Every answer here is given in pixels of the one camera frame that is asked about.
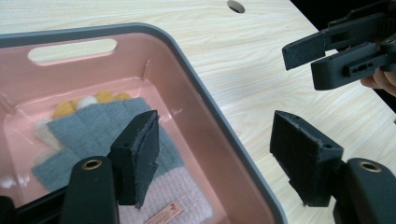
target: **bin handle hole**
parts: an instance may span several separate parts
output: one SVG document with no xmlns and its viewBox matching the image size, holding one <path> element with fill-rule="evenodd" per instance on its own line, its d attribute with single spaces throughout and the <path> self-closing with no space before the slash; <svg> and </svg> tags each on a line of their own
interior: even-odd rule
<svg viewBox="0 0 396 224">
<path fill-rule="evenodd" d="M 116 46 L 114 39 L 89 40 L 38 47 L 30 50 L 27 57 L 37 65 L 46 66 L 107 56 L 114 52 Z"/>
</svg>

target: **wooden table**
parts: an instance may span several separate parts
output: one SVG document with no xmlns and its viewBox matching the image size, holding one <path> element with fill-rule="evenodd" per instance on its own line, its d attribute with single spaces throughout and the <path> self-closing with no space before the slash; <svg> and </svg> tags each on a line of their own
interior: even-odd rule
<svg viewBox="0 0 396 224">
<path fill-rule="evenodd" d="M 125 22 L 164 29 L 186 54 L 290 223 L 333 223 L 330 208 L 302 205 L 269 153 L 275 110 L 301 116 L 345 148 L 396 173 L 396 116 L 359 82 L 315 91 L 309 65 L 285 70 L 281 49 L 316 30 L 287 0 L 240 0 L 245 13 L 221 1 L 0 2 L 0 33 L 20 33 Z"/>
</svg>

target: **label tag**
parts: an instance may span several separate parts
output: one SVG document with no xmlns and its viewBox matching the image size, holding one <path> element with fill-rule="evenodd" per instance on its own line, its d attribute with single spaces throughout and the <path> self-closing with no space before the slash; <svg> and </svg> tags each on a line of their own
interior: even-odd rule
<svg viewBox="0 0 396 224">
<path fill-rule="evenodd" d="M 166 224 L 183 211 L 180 203 L 174 201 L 168 204 L 161 212 L 149 219 L 145 224 Z"/>
</svg>

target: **finger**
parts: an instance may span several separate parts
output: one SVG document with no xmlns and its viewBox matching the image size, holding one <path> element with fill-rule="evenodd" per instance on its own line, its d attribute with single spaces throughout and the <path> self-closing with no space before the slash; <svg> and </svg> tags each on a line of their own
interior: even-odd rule
<svg viewBox="0 0 396 224">
<path fill-rule="evenodd" d="M 382 88 L 384 91 L 396 96 L 396 86 L 390 83 L 390 81 L 385 76 L 384 72 L 375 72 L 373 75 L 375 82 Z"/>
<path fill-rule="evenodd" d="M 385 77 L 388 81 L 393 85 L 396 86 L 396 72 L 384 72 Z"/>
<path fill-rule="evenodd" d="M 368 87 L 368 88 L 381 89 L 381 87 L 378 86 L 378 84 L 375 82 L 373 76 L 362 78 L 361 85 Z"/>
</svg>

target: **plastic bin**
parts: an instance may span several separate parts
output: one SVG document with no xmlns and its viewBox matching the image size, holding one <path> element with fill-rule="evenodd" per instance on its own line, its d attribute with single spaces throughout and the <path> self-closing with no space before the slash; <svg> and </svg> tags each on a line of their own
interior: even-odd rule
<svg viewBox="0 0 396 224">
<path fill-rule="evenodd" d="M 32 49 L 113 39 L 108 53 L 35 63 Z M 274 194 L 171 36 L 142 23 L 0 35 L 0 194 L 17 206 L 48 192 L 32 174 L 48 149 L 36 120 L 62 100 L 126 91 L 159 111 L 191 176 L 212 205 L 207 223 L 285 223 Z"/>
</svg>

